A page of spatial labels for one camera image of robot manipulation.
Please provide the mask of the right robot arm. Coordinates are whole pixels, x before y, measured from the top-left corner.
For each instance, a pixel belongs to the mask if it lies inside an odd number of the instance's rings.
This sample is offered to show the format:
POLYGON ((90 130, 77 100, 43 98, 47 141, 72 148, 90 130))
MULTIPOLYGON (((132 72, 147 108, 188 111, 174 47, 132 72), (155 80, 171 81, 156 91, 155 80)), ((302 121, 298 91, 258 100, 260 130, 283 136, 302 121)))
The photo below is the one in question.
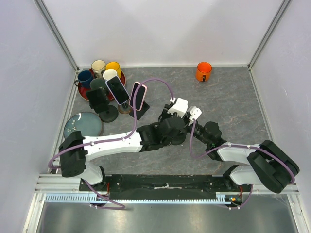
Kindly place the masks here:
POLYGON ((262 184, 279 194, 287 185, 295 182, 300 172, 293 159, 271 140, 253 145, 234 144, 222 139, 216 122, 210 121, 202 126, 190 114, 185 114, 183 120, 187 124, 185 128, 190 133, 190 139, 196 138, 207 146, 200 156, 196 156, 190 147, 192 158, 208 156, 212 160, 242 164, 223 178, 223 187, 228 191, 234 191, 243 184, 262 184))

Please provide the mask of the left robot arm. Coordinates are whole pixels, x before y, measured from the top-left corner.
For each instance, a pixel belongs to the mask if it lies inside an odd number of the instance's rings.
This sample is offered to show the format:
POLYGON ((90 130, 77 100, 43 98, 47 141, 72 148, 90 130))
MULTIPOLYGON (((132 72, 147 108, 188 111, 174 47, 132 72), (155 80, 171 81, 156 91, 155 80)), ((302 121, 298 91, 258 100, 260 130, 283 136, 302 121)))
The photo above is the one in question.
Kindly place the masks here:
POLYGON ((188 103, 181 99, 166 104, 159 122, 141 126, 134 133, 92 137, 72 132, 59 147, 61 175, 86 180, 96 191, 105 189, 104 169, 92 164, 92 160, 118 153, 154 151, 174 144, 185 131, 183 117, 187 108, 188 103))

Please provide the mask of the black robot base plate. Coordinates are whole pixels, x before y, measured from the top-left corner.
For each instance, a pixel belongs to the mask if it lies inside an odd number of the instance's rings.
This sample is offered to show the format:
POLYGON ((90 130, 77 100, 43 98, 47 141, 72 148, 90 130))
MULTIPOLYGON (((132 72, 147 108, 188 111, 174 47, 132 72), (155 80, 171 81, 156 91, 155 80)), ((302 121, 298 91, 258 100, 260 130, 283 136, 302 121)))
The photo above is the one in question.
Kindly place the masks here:
POLYGON ((215 199, 219 192, 240 193, 251 186, 237 185, 228 176, 113 174, 93 188, 114 200, 215 199))

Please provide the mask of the black round-base phone stand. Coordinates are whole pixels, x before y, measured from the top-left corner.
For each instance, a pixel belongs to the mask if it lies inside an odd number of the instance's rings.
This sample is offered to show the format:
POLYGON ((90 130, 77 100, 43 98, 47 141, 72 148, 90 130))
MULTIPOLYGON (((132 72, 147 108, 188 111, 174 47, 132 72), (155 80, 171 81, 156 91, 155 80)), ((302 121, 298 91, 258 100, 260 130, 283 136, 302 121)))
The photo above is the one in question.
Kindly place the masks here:
POLYGON ((186 133, 182 131, 170 131, 167 136, 167 145, 180 145, 186 139, 186 133))

